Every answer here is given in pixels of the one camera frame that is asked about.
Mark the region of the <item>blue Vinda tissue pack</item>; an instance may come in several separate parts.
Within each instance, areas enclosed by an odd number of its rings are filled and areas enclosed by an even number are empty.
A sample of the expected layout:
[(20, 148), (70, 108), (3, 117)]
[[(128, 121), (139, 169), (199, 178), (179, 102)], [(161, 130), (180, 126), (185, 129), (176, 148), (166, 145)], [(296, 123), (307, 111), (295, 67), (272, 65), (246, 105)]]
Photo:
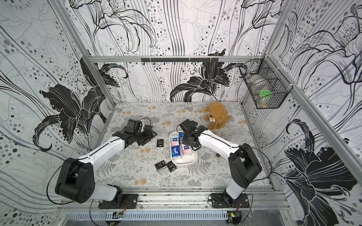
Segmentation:
[(179, 140), (181, 144), (183, 143), (183, 138), (184, 138), (184, 133), (183, 132), (179, 133)]

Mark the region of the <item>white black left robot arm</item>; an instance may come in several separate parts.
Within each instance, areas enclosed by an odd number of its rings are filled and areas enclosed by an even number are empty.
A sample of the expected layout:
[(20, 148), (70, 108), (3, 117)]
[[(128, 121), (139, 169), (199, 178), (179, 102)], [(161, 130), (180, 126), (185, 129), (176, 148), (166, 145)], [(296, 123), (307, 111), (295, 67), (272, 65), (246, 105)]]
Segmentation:
[(126, 204), (123, 190), (114, 185), (97, 184), (95, 172), (118, 152), (133, 143), (144, 146), (157, 136), (152, 126), (143, 131), (118, 131), (104, 144), (77, 159), (68, 158), (60, 167), (55, 193), (77, 203), (102, 200), (109, 208), (120, 208)]

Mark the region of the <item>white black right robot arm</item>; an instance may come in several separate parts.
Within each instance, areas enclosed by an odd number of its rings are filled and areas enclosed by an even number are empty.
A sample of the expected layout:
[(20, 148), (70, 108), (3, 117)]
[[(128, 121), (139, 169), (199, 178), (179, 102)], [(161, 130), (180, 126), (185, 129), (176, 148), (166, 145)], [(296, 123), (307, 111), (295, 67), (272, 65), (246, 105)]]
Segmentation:
[(238, 145), (229, 142), (208, 130), (204, 126), (185, 129), (183, 142), (193, 148), (206, 147), (228, 161), (232, 180), (224, 191), (224, 199), (239, 199), (254, 179), (262, 172), (262, 166), (252, 147), (244, 143)]

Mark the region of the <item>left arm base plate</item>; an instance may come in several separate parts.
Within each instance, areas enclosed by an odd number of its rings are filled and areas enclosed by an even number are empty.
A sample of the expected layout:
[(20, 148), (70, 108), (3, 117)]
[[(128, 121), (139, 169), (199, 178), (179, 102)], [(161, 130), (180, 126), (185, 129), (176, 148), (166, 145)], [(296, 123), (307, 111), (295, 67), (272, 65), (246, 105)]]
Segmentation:
[(116, 195), (112, 201), (102, 201), (98, 207), (101, 210), (133, 210), (136, 209), (138, 197), (138, 194)]

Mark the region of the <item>blue pink tissue pack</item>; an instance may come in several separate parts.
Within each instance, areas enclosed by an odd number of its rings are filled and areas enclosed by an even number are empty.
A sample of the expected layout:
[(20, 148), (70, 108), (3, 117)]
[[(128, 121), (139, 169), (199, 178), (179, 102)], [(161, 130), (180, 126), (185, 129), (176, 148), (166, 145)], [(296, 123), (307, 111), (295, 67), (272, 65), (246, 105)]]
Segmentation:
[(170, 137), (171, 147), (178, 147), (180, 145), (179, 135), (172, 135)]

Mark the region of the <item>white plastic storage box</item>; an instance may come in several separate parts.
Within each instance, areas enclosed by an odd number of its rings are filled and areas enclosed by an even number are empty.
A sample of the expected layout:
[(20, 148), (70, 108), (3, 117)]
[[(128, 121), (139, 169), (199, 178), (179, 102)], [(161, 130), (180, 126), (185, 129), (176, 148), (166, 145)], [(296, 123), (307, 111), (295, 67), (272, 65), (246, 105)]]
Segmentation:
[(179, 131), (173, 131), (170, 135), (169, 135), (169, 145), (170, 145), (170, 154), (171, 154), (171, 161), (175, 164), (175, 166), (177, 167), (185, 167), (185, 166), (189, 166), (192, 165), (194, 163), (196, 163), (196, 161), (198, 160), (198, 154), (196, 151), (193, 151), (190, 149), (191, 151), (191, 155), (185, 155), (183, 153), (183, 149), (180, 146), (179, 148), (179, 155), (177, 157), (174, 157), (174, 151), (173, 151), (173, 146), (172, 146), (172, 136), (179, 136)]

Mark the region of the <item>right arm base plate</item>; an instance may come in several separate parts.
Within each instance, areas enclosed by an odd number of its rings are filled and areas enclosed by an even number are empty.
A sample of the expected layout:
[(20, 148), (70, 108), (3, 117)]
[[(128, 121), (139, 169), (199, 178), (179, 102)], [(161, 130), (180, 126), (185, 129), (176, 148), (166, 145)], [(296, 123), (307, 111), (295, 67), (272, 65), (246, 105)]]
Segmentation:
[(208, 200), (214, 209), (250, 207), (249, 198), (245, 193), (240, 194), (237, 199), (232, 199), (226, 193), (212, 193)]

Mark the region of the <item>dark blue Tempo tissue pack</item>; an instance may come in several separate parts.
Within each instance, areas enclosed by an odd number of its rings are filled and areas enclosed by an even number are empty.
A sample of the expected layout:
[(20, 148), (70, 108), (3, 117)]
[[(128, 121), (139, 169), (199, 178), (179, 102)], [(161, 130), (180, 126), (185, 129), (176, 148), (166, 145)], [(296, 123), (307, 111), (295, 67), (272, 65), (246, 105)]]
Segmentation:
[(181, 158), (180, 146), (172, 146), (171, 155), (173, 160), (180, 159)]

